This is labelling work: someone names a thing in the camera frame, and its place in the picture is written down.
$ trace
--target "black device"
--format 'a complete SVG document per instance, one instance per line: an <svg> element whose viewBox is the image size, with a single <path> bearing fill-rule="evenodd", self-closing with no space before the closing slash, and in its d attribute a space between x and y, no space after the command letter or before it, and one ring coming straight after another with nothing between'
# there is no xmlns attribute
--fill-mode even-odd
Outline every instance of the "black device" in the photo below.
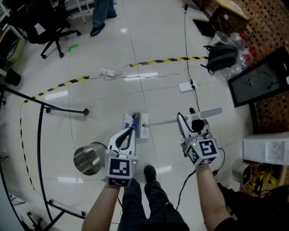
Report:
<svg viewBox="0 0 289 231"><path fill-rule="evenodd" d="M17 6L5 20L9 25L24 30L31 43L45 44L48 42L41 53L43 59L47 57L44 53L53 42L56 43L59 56L62 58L64 54L60 49L59 38L73 33L78 36L81 35L78 30L62 32L65 27L70 27L70 24L66 21L68 14L64 1L60 0L55 9L52 7L50 0L24 1L22 7L18 9ZM45 29L41 34L38 34L35 28L38 23Z"/></svg>
<svg viewBox="0 0 289 231"><path fill-rule="evenodd" d="M289 54L282 46L228 81L234 106L289 90Z"/></svg>

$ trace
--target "office chair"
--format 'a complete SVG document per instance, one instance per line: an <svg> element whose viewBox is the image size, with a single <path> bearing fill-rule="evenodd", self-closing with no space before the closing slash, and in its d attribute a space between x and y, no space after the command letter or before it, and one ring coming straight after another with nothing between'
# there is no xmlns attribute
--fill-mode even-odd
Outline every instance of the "office chair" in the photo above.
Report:
<svg viewBox="0 0 289 231"><path fill-rule="evenodd" d="M33 44L48 42L41 53L43 59L47 57L44 53L53 42L56 43L59 56L62 58L64 54L60 49L59 38L72 33L76 33L78 36L81 35L78 30L62 32L65 27L69 28L71 26L66 21L68 14L64 1L59 0L58 5L53 8L50 0L26 0L19 9L11 9L12 14L6 18L6 22L11 26L24 30L27 33L28 40ZM34 27L38 23L45 29L41 34L38 34Z"/></svg>

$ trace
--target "stainless steel bucket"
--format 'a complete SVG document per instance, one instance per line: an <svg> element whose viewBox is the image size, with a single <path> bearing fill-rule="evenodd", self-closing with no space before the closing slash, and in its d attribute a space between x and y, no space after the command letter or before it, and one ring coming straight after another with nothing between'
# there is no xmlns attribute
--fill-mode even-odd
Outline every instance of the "stainless steel bucket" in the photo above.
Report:
<svg viewBox="0 0 289 231"><path fill-rule="evenodd" d="M107 147L99 142L78 148L74 153L73 162L81 173L92 176L104 166L104 156Z"/></svg>

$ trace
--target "jeans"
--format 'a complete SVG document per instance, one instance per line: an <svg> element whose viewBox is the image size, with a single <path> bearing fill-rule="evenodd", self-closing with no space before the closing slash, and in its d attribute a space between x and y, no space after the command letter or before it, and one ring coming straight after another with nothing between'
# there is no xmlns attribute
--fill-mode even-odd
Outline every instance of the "jeans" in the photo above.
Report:
<svg viewBox="0 0 289 231"><path fill-rule="evenodd" d="M159 182L153 180L144 187L145 195L149 201L150 218L145 216L141 203L142 193L140 184L133 180L125 188L122 206L123 214L118 231L133 230L162 230L162 227L176 226L179 230L189 230L180 213L169 203L167 194L161 189Z"/></svg>
<svg viewBox="0 0 289 231"><path fill-rule="evenodd" d="M116 11L113 6L113 0L94 0L93 27L100 27L107 16L113 16Z"/></svg>

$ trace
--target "black pants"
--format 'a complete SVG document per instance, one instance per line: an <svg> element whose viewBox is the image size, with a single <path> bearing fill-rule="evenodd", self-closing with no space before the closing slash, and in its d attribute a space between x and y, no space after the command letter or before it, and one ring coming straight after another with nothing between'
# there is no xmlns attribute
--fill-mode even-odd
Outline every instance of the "black pants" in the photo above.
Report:
<svg viewBox="0 0 289 231"><path fill-rule="evenodd" d="M147 183L144 187L144 192L149 201L149 219L145 216L144 207L141 202L142 193L140 184L134 179L130 187L125 188L122 198L123 214L118 231L159 230L160 227L164 227L167 224L185 227L182 230L188 230L188 226L180 213L169 203L168 196L162 190L159 182L153 180Z"/></svg>

